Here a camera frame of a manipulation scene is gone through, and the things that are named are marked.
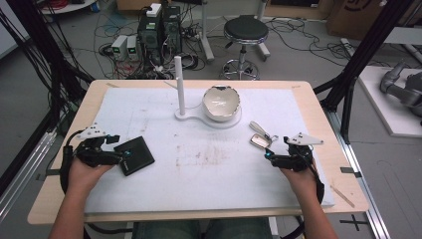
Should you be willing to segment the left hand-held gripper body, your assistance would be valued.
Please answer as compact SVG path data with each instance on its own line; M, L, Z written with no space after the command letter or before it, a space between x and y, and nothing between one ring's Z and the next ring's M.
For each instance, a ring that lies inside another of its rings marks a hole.
M106 144L108 134L96 122L77 133L81 142L75 150L75 156L90 167L99 165L116 165L114 151L104 151L102 145Z

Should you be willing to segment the black wallet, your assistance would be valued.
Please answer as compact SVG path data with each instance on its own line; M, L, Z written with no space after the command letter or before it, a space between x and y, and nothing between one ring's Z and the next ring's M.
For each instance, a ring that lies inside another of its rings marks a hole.
M154 158L142 136L129 140L114 148L114 151L124 150L131 151L131 157L119 164L125 176L129 176L154 163Z

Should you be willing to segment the person's left hand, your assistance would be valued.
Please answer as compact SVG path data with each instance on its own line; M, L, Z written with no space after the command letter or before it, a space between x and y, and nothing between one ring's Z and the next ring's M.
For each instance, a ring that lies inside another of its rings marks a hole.
M76 157L70 169L67 193L87 197L100 178L111 169L112 165L90 167Z

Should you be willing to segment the black tape strip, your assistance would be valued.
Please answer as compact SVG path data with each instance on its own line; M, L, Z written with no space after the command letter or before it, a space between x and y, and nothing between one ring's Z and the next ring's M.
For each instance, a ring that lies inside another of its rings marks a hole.
M361 172L355 171L352 167L341 167L340 171L341 171L341 173L353 174L356 178L362 177Z

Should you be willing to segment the white ceramic bowl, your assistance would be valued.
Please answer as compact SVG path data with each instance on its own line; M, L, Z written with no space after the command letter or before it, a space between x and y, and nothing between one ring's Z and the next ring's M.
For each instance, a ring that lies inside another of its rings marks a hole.
M213 86L202 98L205 115L213 121L224 122L235 117L240 110L240 96L229 86Z

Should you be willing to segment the white stand with pole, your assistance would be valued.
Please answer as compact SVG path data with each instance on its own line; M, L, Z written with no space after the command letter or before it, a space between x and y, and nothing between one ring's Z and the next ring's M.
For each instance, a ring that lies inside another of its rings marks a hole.
M240 103L240 110L235 115L235 117L229 121L224 122L217 122L213 121L210 118L208 118L203 110L202 107L202 96L201 102L198 106L193 108L188 108L185 105L185 94L184 94L184 78L183 78L183 70L182 70L182 63L181 63L181 57L175 56L174 57L174 67L175 67L175 76L176 76L176 90L178 94L178 105L179 109L175 112L175 117L178 120L186 121L186 120L199 120L202 123L216 129L228 129L233 126L235 126L242 117L242 109L241 109L241 103Z

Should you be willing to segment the black tape cross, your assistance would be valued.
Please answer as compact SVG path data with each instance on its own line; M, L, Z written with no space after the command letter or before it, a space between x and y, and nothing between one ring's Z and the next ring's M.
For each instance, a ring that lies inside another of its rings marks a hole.
M341 224L353 225L356 231L360 231L361 226L363 226L363 225L367 226L368 225L367 221L358 220L354 214L351 214L349 219L340 219L339 222Z

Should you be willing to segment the person's jeans legs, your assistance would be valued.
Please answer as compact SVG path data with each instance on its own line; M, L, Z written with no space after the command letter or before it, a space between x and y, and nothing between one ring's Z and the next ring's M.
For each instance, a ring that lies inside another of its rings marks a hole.
M148 221L133 224L131 239L273 239L269 219L211 219L206 231L199 220Z

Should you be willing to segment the white power supply unit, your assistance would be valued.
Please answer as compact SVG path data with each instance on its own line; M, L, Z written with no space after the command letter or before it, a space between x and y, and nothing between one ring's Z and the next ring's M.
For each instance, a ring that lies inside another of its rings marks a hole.
M111 44L111 49L117 61L124 61L127 57L127 37L125 35L118 36Z
M138 60L138 53L137 53L137 42L135 36L128 36L127 37L127 53L128 57L131 61Z

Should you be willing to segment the white platform board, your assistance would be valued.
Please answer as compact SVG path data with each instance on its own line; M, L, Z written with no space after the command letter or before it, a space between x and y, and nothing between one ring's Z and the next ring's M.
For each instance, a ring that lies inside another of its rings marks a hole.
M390 135L422 138L422 118L412 114L398 99L379 89L388 71L390 68L387 67L367 66L360 74L359 82Z

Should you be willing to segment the black computer tower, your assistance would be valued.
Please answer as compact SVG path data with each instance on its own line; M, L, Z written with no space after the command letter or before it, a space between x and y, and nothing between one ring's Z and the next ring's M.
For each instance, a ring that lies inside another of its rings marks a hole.
M182 51L180 13L179 6L166 6L162 15L166 46L172 53Z
M161 18L142 15L137 28L144 62L150 65L162 64L161 46L163 43Z

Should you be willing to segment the black round stool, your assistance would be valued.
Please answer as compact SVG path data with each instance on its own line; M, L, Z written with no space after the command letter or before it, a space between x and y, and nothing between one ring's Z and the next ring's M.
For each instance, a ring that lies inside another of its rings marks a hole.
M246 60L247 47L264 43L268 35L268 27L253 15L241 15L227 21L224 25L224 37L228 40L225 48L239 44L241 49L237 59L231 59L223 65L221 75L229 80L258 80L258 67Z

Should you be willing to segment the white box on tower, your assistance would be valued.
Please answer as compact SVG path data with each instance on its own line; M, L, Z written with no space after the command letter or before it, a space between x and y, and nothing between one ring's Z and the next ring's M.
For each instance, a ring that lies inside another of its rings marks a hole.
M162 5L160 3L152 3L146 11L147 17L157 17L161 11Z

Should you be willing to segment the aluminium rail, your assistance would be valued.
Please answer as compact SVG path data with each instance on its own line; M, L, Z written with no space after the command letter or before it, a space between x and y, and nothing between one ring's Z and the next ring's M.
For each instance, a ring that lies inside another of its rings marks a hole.
M361 170L357 157L350 144L346 142L343 136L340 134L340 119L336 113L325 113L328 122L330 123L337 141L345 154L345 157L349 163L350 172L357 179L357 182L362 189L363 195L365 196L366 202L368 203L368 209L364 212L369 228L372 232L374 239L391 239L384 220L378 210L376 202L370 192L369 186L365 180L364 174Z
M29 154L24 157L23 165L0 196L0 224L6 219L17 199L46 157L56 138L57 133L55 131L45 132L31 147Z

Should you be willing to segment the black frame strut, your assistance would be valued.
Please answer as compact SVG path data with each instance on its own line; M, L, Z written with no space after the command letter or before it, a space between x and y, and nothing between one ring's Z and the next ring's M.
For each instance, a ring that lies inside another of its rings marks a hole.
M314 88L316 95L329 90L327 96L320 101L320 105L330 113L334 113L339 103L343 102L339 132L347 144L350 144L349 123L355 83L368 62L373 58L413 1L387 0L368 33L340 74L332 80Z

